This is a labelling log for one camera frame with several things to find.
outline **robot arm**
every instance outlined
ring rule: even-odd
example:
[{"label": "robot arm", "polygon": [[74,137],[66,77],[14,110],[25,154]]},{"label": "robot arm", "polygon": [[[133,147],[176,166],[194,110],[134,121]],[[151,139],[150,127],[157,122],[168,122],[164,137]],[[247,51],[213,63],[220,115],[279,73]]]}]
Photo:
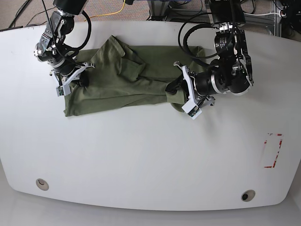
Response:
[{"label": "robot arm", "polygon": [[[54,6],[58,8],[53,12],[34,51],[41,62],[47,62],[53,67],[52,76],[57,82],[58,96],[71,93],[69,84],[75,82],[80,86],[87,86],[88,80],[81,76],[86,68],[94,67],[87,63],[77,63],[73,59],[88,43],[91,35],[91,21],[83,11],[88,0],[55,0]],[[77,47],[64,44],[66,35],[74,28],[74,16],[83,14],[88,21],[88,33],[84,43]]]},{"label": "robot arm", "polygon": [[[198,73],[191,71],[187,66],[175,62],[182,75],[170,83],[166,92],[174,95],[182,89],[187,94],[187,102],[182,109],[192,118],[197,118],[201,108],[214,105],[215,94],[231,92],[236,96],[245,94],[253,86],[252,63],[246,45],[246,36],[237,24],[245,23],[245,17],[239,0],[206,0],[206,4],[212,11],[214,23],[211,25],[199,24],[191,28],[184,36],[182,50],[205,67],[205,71]],[[187,45],[188,37],[197,29],[215,27],[215,49],[219,59],[213,60],[209,65],[201,61],[202,57],[195,57]]]}]

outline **metal frame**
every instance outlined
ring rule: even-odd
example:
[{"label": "metal frame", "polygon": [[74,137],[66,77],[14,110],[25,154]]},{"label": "metal frame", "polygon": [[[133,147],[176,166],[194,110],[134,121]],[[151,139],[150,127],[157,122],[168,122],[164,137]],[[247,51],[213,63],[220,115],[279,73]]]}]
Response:
[{"label": "metal frame", "polygon": [[[148,4],[150,6],[150,14],[152,20],[163,20],[166,16],[166,10],[170,1],[159,1],[159,0],[149,0]],[[276,5],[271,1],[271,12],[279,12],[280,10],[276,7]],[[193,16],[197,13],[200,13],[199,10],[190,10],[190,9],[179,9],[173,8],[166,18],[166,21],[170,21],[172,19],[187,19],[186,16]],[[208,15],[200,16],[205,21],[209,21]],[[266,27],[271,35],[281,37],[281,18],[278,15],[268,15],[268,16],[252,16],[245,15],[246,24],[253,24]]]}]

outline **green shirt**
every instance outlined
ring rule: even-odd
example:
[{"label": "green shirt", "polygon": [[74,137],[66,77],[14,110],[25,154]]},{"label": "green shirt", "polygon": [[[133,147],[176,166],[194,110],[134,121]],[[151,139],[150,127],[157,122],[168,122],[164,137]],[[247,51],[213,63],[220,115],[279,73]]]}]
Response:
[{"label": "green shirt", "polygon": [[[204,52],[201,47],[191,50],[198,56]],[[173,63],[180,61],[203,71],[178,46],[128,46],[114,36],[100,49],[80,51],[76,60],[94,63],[95,68],[84,71],[88,87],[71,84],[71,94],[65,96],[65,116],[163,102],[182,106],[183,91],[174,96],[165,92],[167,84],[181,75]]]}]

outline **cable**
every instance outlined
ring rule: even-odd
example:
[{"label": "cable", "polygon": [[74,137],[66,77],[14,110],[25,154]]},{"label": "cable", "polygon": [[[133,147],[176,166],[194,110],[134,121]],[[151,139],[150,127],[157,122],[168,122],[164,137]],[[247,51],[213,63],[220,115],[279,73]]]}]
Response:
[{"label": "cable", "polygon": [[31,2],[32,0],[27,0],[26,2],[24,2],[24,4],[19,8],[15,18],[13,19],[13,21],[10,23],[10,25],[8,26],[8,28],[11,28],[13,26],[13,24],[16,22],[16,20],[19,18],[19,16],[23,13],[23,11],[26,9],[26,7],[28,6],[28,4]]},{"label": "cable", "polygon": [[20,12],[21,8],[24,7],[24,5],[25,5],[26,3],[27,3],[27,1],[24,2],[23,5],[18,9],[18,11],[16,12],[15,17],[18,15],[18,13]]},{"label": "cable", "polygon": [[45,22],[43,22],[43,23],[41,23],[41,24],[38,24],[37,26],[41,26],[41,25],[43,25],[44,23],[47,23],[47,21],[45,21]]},{"label": "cable", "polygon": [[253,6],[253,10],[252,10],[252,12],[250,13],[250,14],[254,14],[254,12],[255,12],[255,10],[256,10],[256,4],[255,4],[255,2],[254,2],[254,0],[252,0],[252,6]]},{"label": "cable", "polygon": [[85,17],[85,18],[87,19],[87,21],[88,21],[88,34],[87,34],[87,37],[86,37],[84,43],[83,43],[81,46],[77,47],[77,48],[71,47],[71,48],[70,48],[71,51],[80,51],[81,49],[83,49],[83,48],[87,45],[87,43],[88,43],[88,41],[89,41],[89,39],[90,39],[90,37],[91,37],[91,31],[92,31],[91,20],[90,20],[88,14],[87,14],[85,11],[83,11],[82,14],[84,15],[84,17]]},{"label": "cable", "polygon": [[215,57],[215,56],[217,56],[217,55],[219,55],[219,54],[221,54],[226,48],[227,48],[227,46],[232,42],[232,38],[233,38],[233,36],[234,36],[234,31],[235,31],[235,25],[233,25],[233,27],[232,27],[232,29],[231,29],[231,34],[230,34],[230,36],[229,36],[229,38],[227,39],[227,41],[226,41],[226,44],[221,48],[221,50],[220,51],[218,51],[218,52],[216,52],[215,54],[212,54],[212,55],[210,55],[210,56],[195,56],[195,55],[193,55],[192,54],[192,52],[189,50],[189,48],[188,48],[188,45],[187,45],[187,39],[188,39],[188,37],[189,37],[189,35],[191,34],[191,33],[193,33],[195,30],[197,30],[197,29],[200,29],[201,28],[201,26],[199,26],[199,27],[194,27],[195,28],[195,30],[190,30],[191,32],[189,33],[189,35],[185,35],[186,36],[186,40],[184,40],[183,42],[184,42],[184,46],[186,46],[186,48],[183,48],[182,46],[181,46],[181,42],[180,42],[180,36],[181,36],[181,31],[182,31],[182,29],[183,29],[183,27],[188,23],[189,21],[187,21],[187,22],[185,22],[183,25],[182,25],[182,27],[180,28],[180,30],[179,30],[179,35],[178,35],[178,44],[179,44],[179,47],[187,54],[187,55],[189,55],[191,58],[193,58],[193,59],[209,59],[209,58],[212,58],[212,57]]},{"label": "cable", "polygon": [[201,0],[201,10],[200,10],[197,14],[194,14],[194,15],[183,15],[183,14],[181,14],[181,13],[178,13],[178,12],[172,10],[171,7],[170,7],[170,9],[171,9],[171,11],[172,11],[173,13],[176,13],[176,14],[178,14],[178,15],[180,15],[180,16],[196,16],[196,15],[198,15],[199,13],[201,13],[202,10],[203,10],[203,1]]},{"label": "cable", "polygon": [[124,0],[123,1],[123,6],[121,8],[121,10],[117,11],[117,12],[114,12],[114,13],[107,13],[107,14],[102,14],[102,15],[96,15],[96,16],[91,16],[90,19],[94,18],[94,17],[99,17],[99,16],[110,16],[110,15],[114,15],[114,14],[117,14],[117,13],[120,13],[123,9],[124,9],[124,6],[126,5],[126,1]]},{"label": "cable", "polygon": [[150,19],[150,17],[151,17],[151,11],[149,10],[149,12],[150,12],[150,16],[146,19],[146,20],[149,20]]},{"label": "cable", "polygon": [[196,17],[198,17],[198,16],[202,16],[202,15],[209,15],[209,14],[212,14],[212,13],[201,13],[201,14],[198,14],[198,15],[194,15],[194,16],[192,16],[191,18],[189,18],[185,23],[183,23],[183,25],[181,26],[181,28],[180,28],[180,30],[179,30],[179,33],[178,33],[178,44],[179,44],[179,47],[181,48],[181,50],[183,51],[183,52],[185,52],[186,54],[188,54],[185,50],[184,50],[184,48],[182,47],[182,45],[181,45],[181,32],[182,32],[182,30],[183,30],[183,28],[184,28],[184,26],[187,24],[187,23],[189,23],[192,19],[194,19],[194,18],[196,18]]},{"label": "cable", "polygon": [[251,15],[251,16],[267,16],[267,15],[278,15],[279,17],[281,17],[281,12],[279,13],[264,13],[264,14],[250,14],[250,13],[244,13],[246,15]]},{"label": "cable", "polygon": [[231,29],[231,33],[230,33],[230,36],[229,38],[227,39],[227,42],[226,44],[218,51],[216,52],[215,54],[212,54],[210,56],[194,56],[192,54],[192,52],[190,51],[189,47],[188,47],[188,44],[187,44],[187,41],[188,41],[188,38],[189,36],[196,30],[198,29],[201,29],[201,28],[211,28],[211,25],[210,24],[199,24],[197,26],[194,26],[193,28],[191,28],[184,36],[184,39],[183,39],[183,48],[185,49],[185,53],[188,54],[191,58],[194,58],[194,59],[209,59],[209,58],[212,58],[212,57],[215,57],[219,54],[221,54],[226,48],[227,46],[232,42],[232,39],[233,39],[233,36],[234,36],[234,31],[235,31],[235,26],[233,26],[233,28]]},{"label": "cable", "polygon": [[36,15],[34,15],[31,19],[30,19],[30,21],[27,23],[27,25],[25,26],[25,27],[27,27],[28,25],[29,25],[29,23],[37,16],[37,15],[39,15],[39,14],[41,14],[41,13],[44,13],[44,11],[42,11],[42,12],[39,12],[39,13],[37,13]]},{"label": "cable", "polygon": [[272,2],[275,4],[275,6],[281,11],[281,9],[278,7],[278,5],[277,5],[277,3],[274,1],[274,0],[272,0]]},{"label": "cable", "polygon": [[184,1],[183,3],[178,3],[176,1],[174,1],[174,4],[177,5],[177,6],[183,6],[183,5],[186,5],[188,4],[190,1]]},{"label": "cable", "polygon": [[207,96],[208,96],[208,94],[209,94],[209,85],[208,85],[208,82],[206,81],[206,83],[207,83],[207,86],[208,86],[208,91],[207,91],[207,93],[206,93],[206,95],[201,99],[201,101],[198,103],[198,106],[202,106],[203,105],[203,103],[204,103],[204,101],[207,99]]}]

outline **yellow cable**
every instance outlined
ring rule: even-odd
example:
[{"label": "yellow cable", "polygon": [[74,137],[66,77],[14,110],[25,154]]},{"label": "yellow cable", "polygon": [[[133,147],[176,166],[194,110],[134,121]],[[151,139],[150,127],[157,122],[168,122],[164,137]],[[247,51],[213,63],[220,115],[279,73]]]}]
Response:
[{"label": "yellow cable", "polygon": [[120,12],[124,9],[124,6],[125,6],[125,5],[126,5],[126,0],[123,0],[123,6],[122,6],[121,10],[119,10],[118,12],[108,13],[108,14],[102,14],[102,15],[96,15],[96,16],[90,17],[90,19],[91,19],[91,18],[94,18],[94,17],[99,17],[99,16],[110,16],[110,15],[114,15],[114,14],[120,13]]}]

